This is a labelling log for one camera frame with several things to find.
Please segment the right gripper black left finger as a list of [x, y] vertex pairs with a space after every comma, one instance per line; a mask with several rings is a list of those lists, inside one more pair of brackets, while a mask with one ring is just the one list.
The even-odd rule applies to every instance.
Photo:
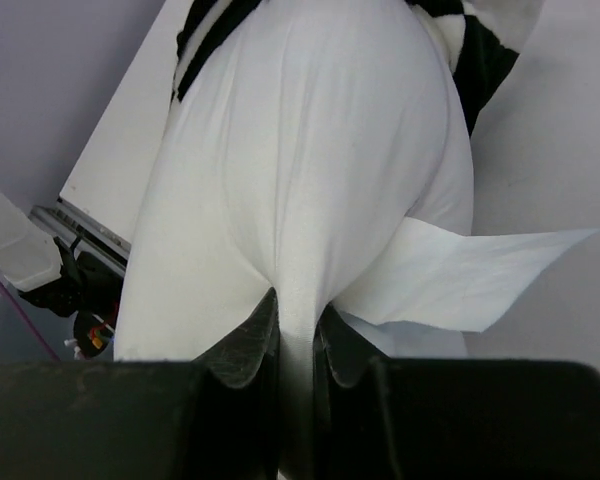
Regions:
[[189, 434], [191, 479], [275, 479], [279, 461], [280, 331], [275, 291], [198, 364]]

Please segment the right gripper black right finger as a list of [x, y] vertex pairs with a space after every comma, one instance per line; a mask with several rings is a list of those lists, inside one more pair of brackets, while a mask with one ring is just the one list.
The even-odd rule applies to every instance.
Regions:
[[325, 309], [313, 343], [317, 479], [370, 479], [391, 472], [378, 390], [378, 367], [386, 358], [334, 308]]

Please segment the white pillow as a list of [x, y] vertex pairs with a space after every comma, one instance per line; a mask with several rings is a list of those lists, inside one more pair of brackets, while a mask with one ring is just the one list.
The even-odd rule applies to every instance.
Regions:
[[473, 168], [449, 68], [403, 1], [271, 1], [172, 111], [114, 356], [192, 360], [278, 297], [282, 355], [405, 216], [468, 234]]

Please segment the black white checkered pillowcase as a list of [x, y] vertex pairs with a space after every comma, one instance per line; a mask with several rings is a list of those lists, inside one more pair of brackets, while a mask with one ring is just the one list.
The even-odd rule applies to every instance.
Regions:
[[[171, 100], [184, 98], [208, 58], [260, 5], [194, 1], [176, 37]], [[511, 72], [538, 20], [541, 1], [409, 1], [444, 52], [467, 130]]]

